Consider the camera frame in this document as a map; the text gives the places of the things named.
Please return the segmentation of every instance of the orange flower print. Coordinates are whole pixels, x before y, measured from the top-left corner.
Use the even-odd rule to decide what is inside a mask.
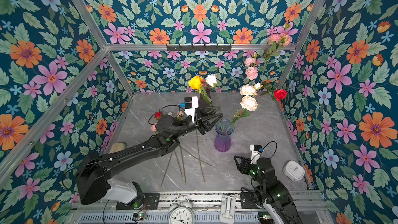
[[[251,35],[253,32],[248,30],[248,28],[242,28],[242,30],[237,30],[233,39],[235,40],[235,44],[249,44],[251,40],[253,40],[253,36]]]
[[[108,7],[108,5],[103,4],[99,5],[99,10],[98,12],[101,14],[101,17],[103,19],[106,19],[108,22],[115,22],[116,21],[116,13],[115,10],[112,9],[112,7]]]
[[[301,5],[292,4],[292,6],[289,6],[286,9],[286,12],[283,16],[285,17],[285,20],[287,22],[293,22],[293,20],[299,17],[300,13],[301,13]]]
[[[33,67],[33,65],[39,64],[42,56],[39,55],[41,50],[38,47],[35,47],[35,44],[32,42],[25,42],[24,40],[18,41],[18,45],[11,45],[11,59],[17,60],[16,63],[23,67]]]
[[[351,64],[361,63],[362,59],[364,59],[368,55],[368,49],[369,44],[365,43],[365,40],[360,40],[359,42],[355,41],[352,44],[352,47],[348,48],[347,60],[349,60]]]
[[[390,139],[397,139],[397,130],[391,129],[395,125],[390,117],[383,118],[381,112],[369,113],[362,117],[364,122],[359,122],[359,129],[364,131],[361,136],[365,141],[370,140],[370,145],[376,148],[380,147],[380,143],[384,148],[392,145]]]
[[[297,128],[297,130],[298,130],[299,132],[304,131],[304,123],[303,123],[303,121],[302,121],[301,118],[298,118],[298,119],[296,120],[296,128]]]
[[[307,50],[305,52],[307,62],[313,62],[318,57],[319,52],[319,42],[318,40],[312,40],[311,43],[308,44]]]
[[[106,128],[108,127],[107,121],[104,118],[100,119],[96,127],[97,127],[96,132],[98,133],[98,135],[104,134]]]
[[[28,125],[23,124],[25,120],[20,116],[12,119],[11,114],[0,115],[0,146],[3,145],[3,151],[14,148],[23,138],[22,133],[27,133]]]
[[[78,40],[76,45],[76,51],[79,52],[80,59],[85,62],[91,61],[94,56],[94,50],[91,43],[88,43],[86,39]]]
[[[170,37],[166,35],[166,31],[155,28],[149,32],[151,35],[149,39],[153,44],[169,44]]]
[[[193,10],[193,13],[195,14],[194,17],[199,21],[203,22],[204,19],[206,19],[206,13],[207,10],[203,5],[197,5],[196,9]]]

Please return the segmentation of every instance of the floral wallpaper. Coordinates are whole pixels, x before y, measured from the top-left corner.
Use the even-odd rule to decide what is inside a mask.
[[[0,191],[0,223],[62,224],[79,201],[74,175],[102,153],[128,96],[106,59],[92,72]],[[11,114],[2,114],[7,120]]]
[[[338,224],[398,222],[398,0],[326,0],[283,109]]]
[[[98,50],[70,0],[0,0],[0,160]]]

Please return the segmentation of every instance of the gray marble surface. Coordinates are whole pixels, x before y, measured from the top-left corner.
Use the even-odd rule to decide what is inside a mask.
[[[131,147],[146,141],[153,134],[147,123],[148,118],[159,108],[169,104],[178,105],[184,101],[184,97],[189,96],[194,96],[194,94],[135,94],[118,140],[113,140],[113,142],[124,142],[127,147]],[[213,105],[221,106],[223,118],[231,119],[240,107],[241,95],[239,93],[211,93],[211,97]],[[274,140],[278,143],[278,147],[271,161],[277,178],[290,190],[306,189],[304,179],[293,182],[282,172],[289,160],[298,161],[300,158],[294,151],[295,146],[292,146],[289,141],[276,103],[268,95],[256,99],[257,110],[251,112],[250,117],[236,122],[229,151],[221,153],[214,148],[216,136],[214,129],[204,136],[199,132],[191,132],[179,138],[181,148],[185,150],[178,147],[172,154],[130,167],[115,178],[125,182],[138,182],[143,191],[226,191],[240,190],[241,187],[251,188],[250,176],[242,175],[236,169],[233,157],[234,155],[250,157],[251,144],[264,146]],[[262,157],[269,157],[274,150],[275,144],[272,143],[263,152]],[[199,160],[196,159],[199,156],[207,164],[202,162],[200,166]],[[170,159],[170,165],[164,177]],[[184,162],[186,180],[183,177],[182,162]]]

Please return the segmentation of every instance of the purple glass vase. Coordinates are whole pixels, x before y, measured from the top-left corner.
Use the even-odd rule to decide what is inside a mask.
[[[222,119],[216,124],[217,136],[214,139],[214,147],[219,152],[226,152],[231,148],[231,134],[235,127],[231,121]]]

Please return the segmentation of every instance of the rose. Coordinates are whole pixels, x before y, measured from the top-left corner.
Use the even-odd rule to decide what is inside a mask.
[[[247,109],[249,111],[255,111],[257,109],[256,99],[251,96],[243,97],[240,105],[242,106],[242,108]]]
[[[256,67],[249,67],[248,69],[246,69],[245,74],[249,78],[249,80],[254,80],[258,76],[257,68]]]
[[[243,87],[240,88],[240,95],[244,95],[244,96],[254,96],[256,95],[256,89],[249,84],[243,85]]]
[[[209,84],[211,87],[214,87],[217,85],[217,78],[216,75],[208,75],[206,77],[206,82]]]
[[[188,84],[193,89],[199,90],[199,88],[202,86],[202,79],[202,77],[195,76],[188,82]]]
[[[250,67],[250,65],[255,62],[257,62],[257,60],[254,57],[246,58],[245,65],[246,67]]]
[[[281,99],[286,98],[287,92],[284,89],[275,90],[274,96],[277,101],[281,101]]]

